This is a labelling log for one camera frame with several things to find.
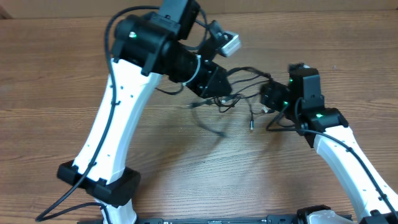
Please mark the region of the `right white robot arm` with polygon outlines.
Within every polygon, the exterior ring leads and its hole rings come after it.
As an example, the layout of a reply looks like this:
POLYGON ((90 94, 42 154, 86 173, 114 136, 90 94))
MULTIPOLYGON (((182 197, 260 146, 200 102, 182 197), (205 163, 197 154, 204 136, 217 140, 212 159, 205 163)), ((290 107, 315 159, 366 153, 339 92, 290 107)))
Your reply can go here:
POLYGON ((342 113, 325 106, 318 70, 297 63, 288 74, 288 83, 269 80, 260 88, 261 104, 277 112, 267 131, 303 136, 339 180, 360 223, 397 223, 397 193, 361 150, 342 113))

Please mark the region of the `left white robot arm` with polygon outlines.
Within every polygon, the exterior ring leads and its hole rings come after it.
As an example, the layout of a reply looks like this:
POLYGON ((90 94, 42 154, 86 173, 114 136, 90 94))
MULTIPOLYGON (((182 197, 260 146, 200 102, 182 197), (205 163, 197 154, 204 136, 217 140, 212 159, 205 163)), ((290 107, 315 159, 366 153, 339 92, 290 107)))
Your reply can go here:
POLYGON ((135 223, 132 197, 141 179, 126 166, 129 145, 143 109, 163 76, 207 99, 228 96, 226 70, 216 55, 231 56, 241 45, 239 35, 216 21, 205 24, 205 40, 192 50, 183 45, 201 7, 196 1, 164 1, 147 6, 137 16, 133 8, 117 13, 107 31, 107 87, 90 134, 80 153, 61 164, 58 178, 82 188, 94 198, 103 223, 135 223))

